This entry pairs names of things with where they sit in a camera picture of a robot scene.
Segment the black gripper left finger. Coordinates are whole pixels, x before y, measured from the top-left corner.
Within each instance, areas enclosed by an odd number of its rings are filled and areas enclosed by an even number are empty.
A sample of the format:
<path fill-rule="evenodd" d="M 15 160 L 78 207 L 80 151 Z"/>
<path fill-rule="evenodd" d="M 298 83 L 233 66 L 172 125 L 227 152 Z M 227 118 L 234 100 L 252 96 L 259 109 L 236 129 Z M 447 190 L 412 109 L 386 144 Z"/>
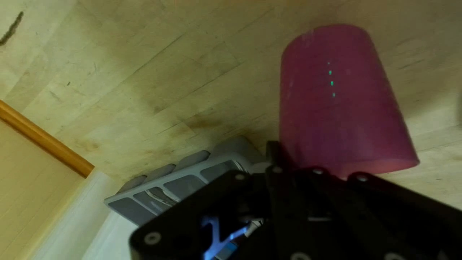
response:
<path fill-rule="evenodd" d="M 132 260 L 211 260 L 269 215 L 266 176 L 231 170 L 140 225 L 129 238 Z"/>

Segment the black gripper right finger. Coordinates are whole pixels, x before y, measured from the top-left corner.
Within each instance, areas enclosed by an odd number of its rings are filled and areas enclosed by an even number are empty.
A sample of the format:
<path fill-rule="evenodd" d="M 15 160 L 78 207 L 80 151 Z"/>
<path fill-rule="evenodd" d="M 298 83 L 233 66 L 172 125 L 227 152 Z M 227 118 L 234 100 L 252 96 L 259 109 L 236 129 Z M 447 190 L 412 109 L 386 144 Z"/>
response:
<path fill-rule="evenodd" d="M 295 168 L 266 145 L 279 260 L 462 260 L 462 212 L 371 173 Z"/>

